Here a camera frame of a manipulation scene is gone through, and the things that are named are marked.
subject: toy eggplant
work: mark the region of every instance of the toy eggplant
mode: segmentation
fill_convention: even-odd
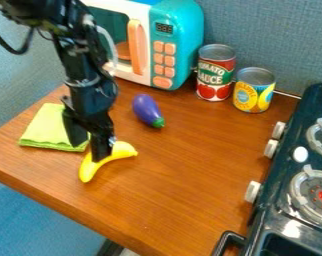
[[[133,110],[144,123],[155,128],[165,126],[165,120],[160,109],[152,97],[147,94],[138,94],[133,100]]]

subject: toy microwave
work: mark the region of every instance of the toy microwave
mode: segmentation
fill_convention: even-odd
[[[194,0],[83,2],[113,38],[119,58],[117,77],[175,90],[190,75],[204,28],[202,10]]]

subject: stove handle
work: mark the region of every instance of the stove handle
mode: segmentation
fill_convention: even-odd
[[[225,231],[216,244],[211,256],[223,256],[226,249],[230,246],[243,248],[246,238],[232,231]]]

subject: stove knob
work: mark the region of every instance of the stove knob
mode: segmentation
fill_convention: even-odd
[[[305,147],[297,147],[293,152],[293,159],[298,163],[306,162],[308,151]]]
[[[272,159],[278,145],[279,142],[277,140],[269,140],[263,153],[264,156],[268,157],[269,159]]]
[[[276,139],[276,140],[280,139],[284,132],[285,127],[286,127],[285,123],[277,122],[272,134],[273,139]]]
[[[261,188],[260,183],[258,183],[256,181],[251,181],[249,183],[247,191],[245,192],[244,200],[253,204],[256,200],[258,192],[260,191],[260,188]]]

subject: green cloth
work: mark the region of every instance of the green cloth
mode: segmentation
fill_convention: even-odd
[[[68,139],[63,121],[64,106],[45,103],[19,140],[19,145],[84,152],[88,141],[73,147]]]

